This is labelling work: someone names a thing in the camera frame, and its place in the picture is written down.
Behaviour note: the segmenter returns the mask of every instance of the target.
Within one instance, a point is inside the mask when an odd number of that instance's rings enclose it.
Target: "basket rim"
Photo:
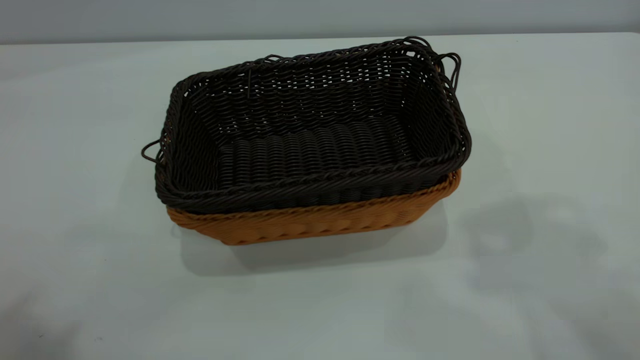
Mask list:
[[[176,186],[173,182],[171,166],[167,166],[167,160],[170,162],[171,152],[173,149],[166,143],[166,136],[170,131],[171,126],[175,119],[180,117],[179,111],[170,111],[173,109],[180,109],[184,96],[181,96],[191,84],[198,81],[202,77],[210,77],[214,75],[225,74],[238,74],[246,71],[258,71],[264,69],[270,69],[270,67],[286,67],[292,63],[314,62],[324,60],[326,57],[331,56],[376,56],[384,52],[388,52],[390,47],[396,46],[403,47],[409,51],[416,51],[424,54],[429,61],[425,61],[425,66],[434,67],[435,73],[439,75],[436,81],[442,91],[439,92],[442,98],[442,103],[445,104],[445,112],[447,119],[452,121],[452,128],[456,131],[451,133],[454,137],[454,146],[451,146],[448,151],[438,157],[422,158],[413,161],[404,161],[391,165],[380,165],[376,167],[360,167],[350,169],[332,170],[331,172],[325,172],[320,174],[312,174],[301,177],[290,177],[285,179],[279,179],[274,181],[247,184],[241,186],[233,186],[224,190],[202,190],[202,191],[184,191]],[[462,163],[466,161],[470,152],[471,138],[467,130],[466,122],[458,100],[454,94],[454,87],[452,86],[449,78],[444,74],[444,66],[442,65],[442,58],[446,55],[438,55],[433,52],[431,46],[425,40],[417,37],[406,37],[397,40],[390,40],[377,44],[360,45],[357,47],[351,47],[347,49],[339,49],[333,51],[327,51],[316,54],[303,54],[290,58],[278,57],[276,61],[272,60],[274,56],[267,56],[254,61],[246,61],[241,64],[226,67],[224,69],[218,69],[209,72],[200,72],[194,74],[180,82],[178,82],[172,91],[172,104],[167,111],[167,116],[164,122],[163,130],[161,133],[161,146],[156,155],[156,188],[162,189],[165,196],[161,200],[168,206],[174,206],[176,208],[181,207],[179,202],[185,200],[204,200],[207,199],[207,203],[210,205],[215,202],[218,204],[224,204],[237,201],[251,201],[251,198],[263,199],[264,194],[269,194],[272,197],[278,197],[281,195],[291,195],[297,186],[301,192],[311,191],[310,185],[316,185],[316,188],[331,188],[332,190],[339,190],[346,187],[358,186],[358,183],[370,185],[374,183],[388,183],[393,181],[391,178],[403,178],[403,179],[416,179],[420,176],[426,176],[427,172],[433,174],[434,168],[439,169],[443,174],[452,172],[459,168]],[[301,192],[295,192],[296,196],[302,195]]]
[[[171,208],[167,206],[167,211],[169,213],[175,213],[176,215],[180,215],[183,218],[188,218],[189,220],[198,221],[198,222],[213,222],[213,221],[224,221],[224,220],[239,220],[244,218],[263,218],[263,217],[279,217],[279,216],[287,216],[287,215],[304,215],[310,213],[319,213],[325,211],[341,211],[341,210],[352,210],[352,209],[360,209],[366,208],[372,205],[378,204],[395,204],[395,203],[405,203],[413,200],[420,200],[421,197],[425,195],[430,195],[433,193],[443,193],[448,196],[450,193],[457,189],[460,178],[461,178],[461,169],[457,169],[454,172],[451,172],[447,175],[447,179],[437,185],[434,185],[430,188],[426,188],[424,190],[419,190],[417,192],[408,193],[404,195],[392,195],[387,197],[379,197],[377,199],[365,200],[365,201],[352,201],[345,202],[342,204],[335,205],[316,205],[309,206],[306,208],[287,208],[287,209],[271,209],[271,210],[260,210],[260,211],[244,211],[240,213],[230,213],[230,214],[192,214],[188,211]]]

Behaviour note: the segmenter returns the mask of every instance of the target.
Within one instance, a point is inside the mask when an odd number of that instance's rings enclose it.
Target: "basket handle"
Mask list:
[[[154,159],[154,158],[151,158],[151,157],[147,156],[145,154],[145,151],[147,151],[148,148],[150,148],[151,146],[153,146],[153,145],[155,145],[155,144],[157,144],[159,142],[160,142],[160,139],[158,139],[158,140],[156,140],[154,142],[148,143],[147,146],[143,147],[142,148],[142,157],[147,159],[147,160],[149,160],[149,161],[151,161],[151,162],[153,162],[153,163],[155,163],[155,164],[158,164],[158,161],[156,159]]]
[[[451,77],[449,78],[451,80],[451,91],[455,94],[458,87],[458,76],[460,75],[460,65],[462,65],[462,59],[460,58],[460,55],[456,53],[440,54],[436,56],[433,59],[436,63],[436,68],[443,74],[445,73],[444,65],[442,64],[442,59],[444,58],[450,58],[456,64],[456,66],[453,68],[453,72],[451,73]]]

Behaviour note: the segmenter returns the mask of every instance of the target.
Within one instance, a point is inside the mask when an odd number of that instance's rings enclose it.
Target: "stacked baskets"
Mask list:
[[[228,245],[405,225],[469,156],[459,71],[407,37],[202,72],[173,88],[143,156],[171,219]]]

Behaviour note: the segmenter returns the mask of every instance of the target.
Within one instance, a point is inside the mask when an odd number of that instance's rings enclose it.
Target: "basket bottom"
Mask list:
[[[304,123],[313,124],[314,120]],[[217,189],[224,190],[332,170],[414,160],[416,157],[399,119],[379,116],[226,144],[220,148],[216,182]],[[366,199],[335,199],[334,204],[358,200]]]

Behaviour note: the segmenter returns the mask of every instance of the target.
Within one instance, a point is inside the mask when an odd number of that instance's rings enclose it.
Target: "wicker basket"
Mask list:
[[[427,190],[338,205],[265,210],[254,213],[194,215],[168,208],[179,226],[219,239],[227,245],[359,233],[410,224],[460,183],[460,171]]]
[[[459,71],[457,54],[408,37],[190,76],[173,89],[159,152],[145,156],[158,197],[212,214],[429,188],[469,156]]]

